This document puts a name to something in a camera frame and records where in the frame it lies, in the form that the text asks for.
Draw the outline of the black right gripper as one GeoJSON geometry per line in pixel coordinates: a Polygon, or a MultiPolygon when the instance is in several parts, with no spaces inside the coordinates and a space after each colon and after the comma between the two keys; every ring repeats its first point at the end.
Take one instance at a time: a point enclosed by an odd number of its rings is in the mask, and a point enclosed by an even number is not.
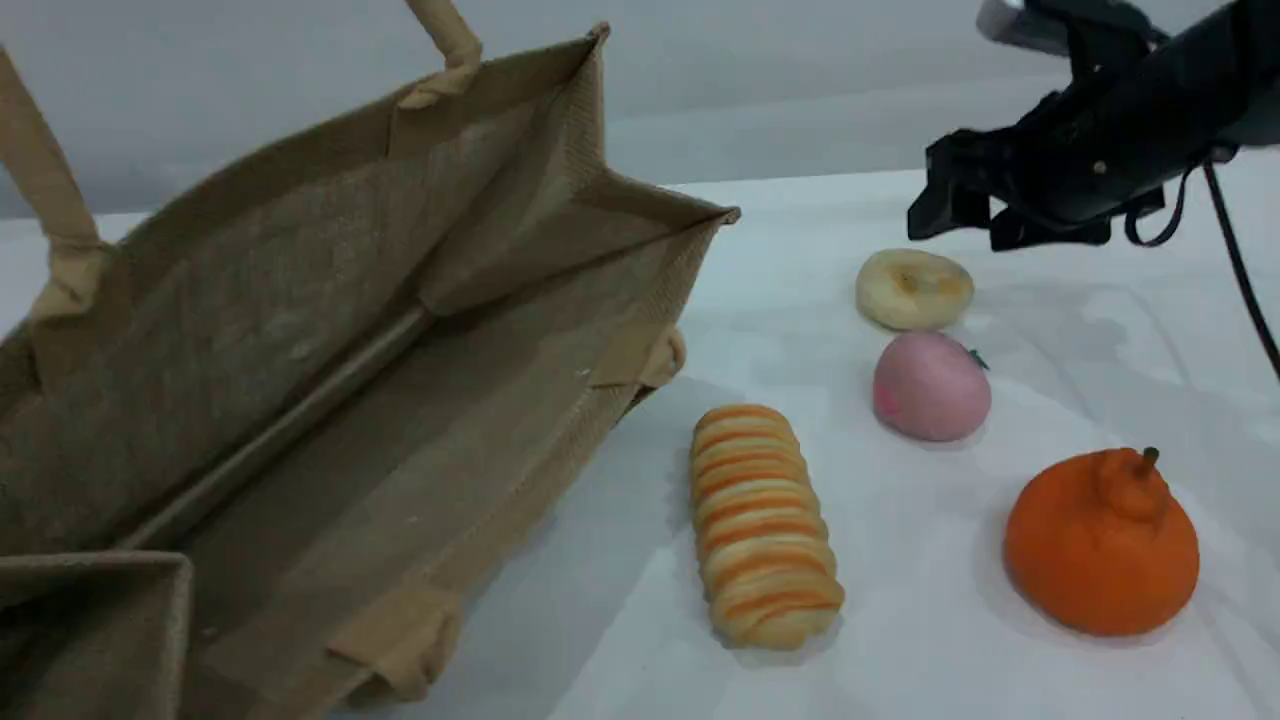
{"type": "Polygon", "coordinates": [[[1071,79],[1011,129],[956,129],[925,149],[908,238],[986,229],[993,252],[1103,246],[1111,217],[1202,161],[1242,149],[1242,14],[1161,38],[1135,10],[1023,10],[1009,36],[1070,61],[1071,79]],[[1038,222],[991,214],[1010,199],[1038,222]],[[1055,231],[1051,227],[1075,227],[1055,231]]]}

